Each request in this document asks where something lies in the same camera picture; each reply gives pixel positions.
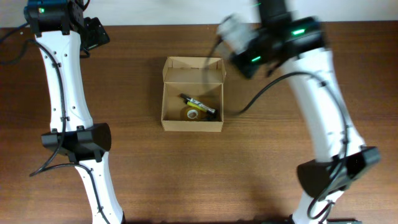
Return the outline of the brown cardboard box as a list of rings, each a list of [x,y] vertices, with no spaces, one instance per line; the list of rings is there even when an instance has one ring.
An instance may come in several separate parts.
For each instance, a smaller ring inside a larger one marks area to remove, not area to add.
[[[226,69],[222,58],[168,57],[162,71],[164,89],[161,123],[165,131],[220,132],[224,124],[223,90]],[[217,121],[182,121],[181,110],[188,106],[186,94],[218,110]]]

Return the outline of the yellow highlighter marker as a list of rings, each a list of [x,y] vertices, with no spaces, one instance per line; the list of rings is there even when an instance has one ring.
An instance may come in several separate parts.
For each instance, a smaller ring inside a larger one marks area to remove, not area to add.
[[[188,100],[185,100],[185,103],[188,106],[194,107],[194,108],[196,108],[196,109],[198,109],[200,111],[203,111],[203,112],[207,113],[207,109],[202,107],[202,106],[200,106],[200,105],[198,105],[198,104],[192,103],[191,101],[188,101]]]

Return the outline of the white marker black cap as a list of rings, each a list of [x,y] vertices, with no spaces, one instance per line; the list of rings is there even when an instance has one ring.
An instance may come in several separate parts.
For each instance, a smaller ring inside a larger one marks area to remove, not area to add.
[[[191,101],[192,103],[198,104],[198,105],[206,108],[207,109],[207,113],[206,114],[215,114],[215,115],[218,114],[218,110],[216,110],[216,109],[214,109],[214,108],[212,108],[210,106],[207,106],[206,104],[202,103],[201,101],[198,101],[198,100],[196,100],[194,98],[191,98],[190,96],[188,96],[186,94],[181,93],[180,97],[184,100],[184,102],[185,102],[185,100],[188,100],[188,101]]]

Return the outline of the yellow transparent tape roll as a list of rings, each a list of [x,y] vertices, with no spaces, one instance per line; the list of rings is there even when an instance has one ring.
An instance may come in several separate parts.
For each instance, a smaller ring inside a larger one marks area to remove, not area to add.
[[[198,108],[186,106],[180,112],[180,118],[182,121],[199,121],[204,118],[206,114],[200,111]]]

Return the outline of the black ballpoint pen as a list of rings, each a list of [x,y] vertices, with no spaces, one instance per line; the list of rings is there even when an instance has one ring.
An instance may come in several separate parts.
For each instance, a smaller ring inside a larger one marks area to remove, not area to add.
[[[215,115],[215,114],[208,114],[205,117],[205,121],[217,121],[217,120],[218,120],[218,118],[217,118],[217,115]]]

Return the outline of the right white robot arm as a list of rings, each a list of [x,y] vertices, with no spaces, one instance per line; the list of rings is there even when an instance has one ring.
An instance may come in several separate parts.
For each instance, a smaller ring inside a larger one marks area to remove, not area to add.
[[[284,1],[258,1],[261,26],[247,28],[231,62],[247,78],[272,63],[287,80],[307,123],[315,157],[300,164],[303,188],[289,223],[327,223],[336,201],[381,159],[356,130],[340,92],[333,54],[314,17],[294,19]]]

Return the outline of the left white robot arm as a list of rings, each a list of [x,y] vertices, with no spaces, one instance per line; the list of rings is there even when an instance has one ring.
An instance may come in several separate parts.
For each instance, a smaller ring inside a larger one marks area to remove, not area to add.
[[[49,86],[50,132],[42,145],[53,154],[33,174],[73,167],[86,190],[93,223],[125,223],[109,171],[111,131],[107,123],[93,122],[85,100],[80,60],[109,43],[97,17],[84,17],[86,1],[28,1],[24,16],[42,54]],[[66,164],[52,165],[57,156]]]

